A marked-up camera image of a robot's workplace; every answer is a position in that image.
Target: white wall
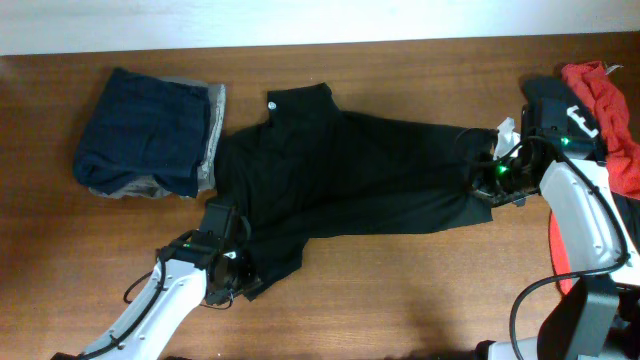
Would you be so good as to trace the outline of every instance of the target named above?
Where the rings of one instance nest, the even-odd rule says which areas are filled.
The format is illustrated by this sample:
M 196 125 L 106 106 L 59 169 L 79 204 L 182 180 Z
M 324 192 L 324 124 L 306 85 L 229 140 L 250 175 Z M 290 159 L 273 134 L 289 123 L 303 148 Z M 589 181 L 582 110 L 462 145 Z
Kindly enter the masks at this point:
M 629 30 L 638 0 L 0 0 L 0 55 Z

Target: wood surface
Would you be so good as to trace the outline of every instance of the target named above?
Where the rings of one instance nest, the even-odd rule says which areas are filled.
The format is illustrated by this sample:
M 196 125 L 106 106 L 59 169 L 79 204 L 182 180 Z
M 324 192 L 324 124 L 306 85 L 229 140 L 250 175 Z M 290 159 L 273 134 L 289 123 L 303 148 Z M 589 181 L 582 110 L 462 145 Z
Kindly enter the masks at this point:
M 266 119 L 267 90 L 323 81 L 342 109 L 494 128 L 519 118 L 523 77 L 600 59 L 625 66 L 612 79 L 637 139 L 639 55 L 640 34 L 625 33 L 1 57 L 0 358 L 80 352 L 213 194 L 110 200 L 74 180 L 74 149 L 115 66 L 227 84 L 232 133 Z M 162 358 L 382 359 L 507 340 L 516 295 L 552 273 L 548 217 L 534 198 L 484 225 L 312 240 L 302 269 L 254 302 L 194 310 Z M 536 335 L 558 299 L 553 286 L 527 299 L 519 335 Z

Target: stack of folded clothes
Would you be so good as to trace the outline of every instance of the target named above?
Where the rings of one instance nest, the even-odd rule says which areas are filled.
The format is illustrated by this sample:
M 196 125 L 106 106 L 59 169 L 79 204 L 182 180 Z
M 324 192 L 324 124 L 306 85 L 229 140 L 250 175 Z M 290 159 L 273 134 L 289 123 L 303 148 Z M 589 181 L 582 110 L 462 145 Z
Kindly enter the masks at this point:
M 221 84 L 115 69 L 76 150 L 74 176 L 111 198 L 214 188 L 225 94 Z

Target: dark blue folded fabric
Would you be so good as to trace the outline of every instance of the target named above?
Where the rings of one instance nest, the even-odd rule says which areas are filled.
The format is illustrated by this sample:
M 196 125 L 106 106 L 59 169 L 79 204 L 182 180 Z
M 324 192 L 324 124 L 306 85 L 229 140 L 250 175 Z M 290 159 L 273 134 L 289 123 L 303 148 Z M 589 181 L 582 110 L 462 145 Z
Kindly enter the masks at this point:
M 195 197 L 210 104 L 205 87 L 116 68 L 76 150 L 79 183 L 111 194 L 141 175 Z

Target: red fabric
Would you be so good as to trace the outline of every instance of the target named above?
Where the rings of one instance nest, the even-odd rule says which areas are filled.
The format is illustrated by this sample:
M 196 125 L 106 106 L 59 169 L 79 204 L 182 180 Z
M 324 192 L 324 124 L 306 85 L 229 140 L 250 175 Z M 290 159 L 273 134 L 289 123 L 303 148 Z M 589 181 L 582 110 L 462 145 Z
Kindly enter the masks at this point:
M 609 81 L 600 61 L 567 65 L 562 69 L 562 78 L 600 124 L 609 151 L 607 170 L 611 191 L 640 199 L 640 145 L 629 132 L 629 109 L 624 95 Z M 569 258 L 553 214 L 549 220 L 549 247 L 555 273 L 570 272 Z M 571 286 L 571 280 L 560 282 L 564 294 Z

